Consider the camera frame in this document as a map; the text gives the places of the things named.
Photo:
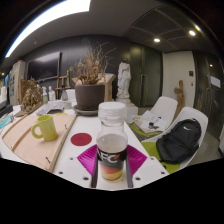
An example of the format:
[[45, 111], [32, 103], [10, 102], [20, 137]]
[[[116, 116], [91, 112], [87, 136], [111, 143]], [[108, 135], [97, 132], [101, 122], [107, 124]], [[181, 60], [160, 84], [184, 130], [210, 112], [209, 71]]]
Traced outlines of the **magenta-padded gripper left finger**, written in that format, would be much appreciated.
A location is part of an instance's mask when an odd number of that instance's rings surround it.
[[97, 146], [91, 146], [77, 157], [69, 156], [55, 166], [54, 173], [81, 187], [95, 188], [98, 179]]

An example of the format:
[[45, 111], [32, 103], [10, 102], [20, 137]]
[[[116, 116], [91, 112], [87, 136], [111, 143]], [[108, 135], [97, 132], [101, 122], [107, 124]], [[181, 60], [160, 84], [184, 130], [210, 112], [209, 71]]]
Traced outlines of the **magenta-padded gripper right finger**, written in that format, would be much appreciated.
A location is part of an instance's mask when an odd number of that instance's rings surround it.
[[129, 188], [140, 188], [168, 175], [155, 157], [147, 157], [132, 146], [127, 147], [126, 176]]

